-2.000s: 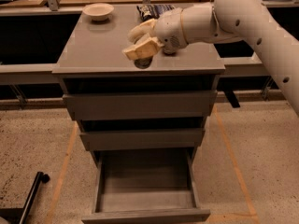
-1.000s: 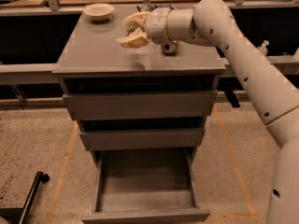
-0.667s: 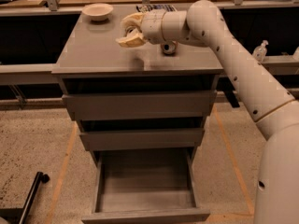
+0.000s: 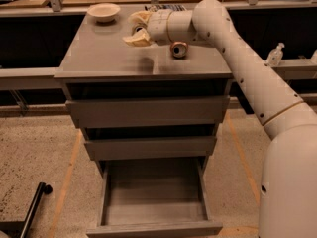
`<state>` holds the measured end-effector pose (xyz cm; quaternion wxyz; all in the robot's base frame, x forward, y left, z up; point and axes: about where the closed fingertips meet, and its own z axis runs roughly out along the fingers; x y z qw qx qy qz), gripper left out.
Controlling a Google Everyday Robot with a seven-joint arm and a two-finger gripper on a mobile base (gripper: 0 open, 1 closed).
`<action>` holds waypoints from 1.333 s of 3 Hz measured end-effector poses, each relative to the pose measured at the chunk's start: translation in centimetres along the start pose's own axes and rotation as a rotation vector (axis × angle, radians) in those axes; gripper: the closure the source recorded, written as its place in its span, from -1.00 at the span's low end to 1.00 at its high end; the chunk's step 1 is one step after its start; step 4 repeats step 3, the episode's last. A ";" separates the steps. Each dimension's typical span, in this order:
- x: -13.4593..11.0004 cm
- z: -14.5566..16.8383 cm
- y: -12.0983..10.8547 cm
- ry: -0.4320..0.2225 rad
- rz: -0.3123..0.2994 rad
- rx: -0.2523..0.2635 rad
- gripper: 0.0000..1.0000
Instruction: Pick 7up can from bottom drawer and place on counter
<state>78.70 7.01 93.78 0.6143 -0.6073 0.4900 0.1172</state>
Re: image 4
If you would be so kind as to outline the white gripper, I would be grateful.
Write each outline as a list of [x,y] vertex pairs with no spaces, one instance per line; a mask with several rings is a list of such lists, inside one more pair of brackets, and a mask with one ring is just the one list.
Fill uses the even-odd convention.
[[167,23],[170,14],[170,10],[138,11],[131,14],[129,23],[147,26],[147,29],[142,28],[134,35],[124,37],[123,41],[131,47],[147,47],[152,44],[152,40],[159,45],[169,43]]

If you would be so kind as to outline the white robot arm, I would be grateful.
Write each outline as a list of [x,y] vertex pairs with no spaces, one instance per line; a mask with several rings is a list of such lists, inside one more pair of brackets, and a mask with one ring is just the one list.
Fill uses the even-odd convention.
[[240,37],[222,3],[138,11],[128,22],[140,28],[124,39],[132,47],[205,41],[221,53],[271,138],[262,172],[259,237],[317,238],[317,114]]

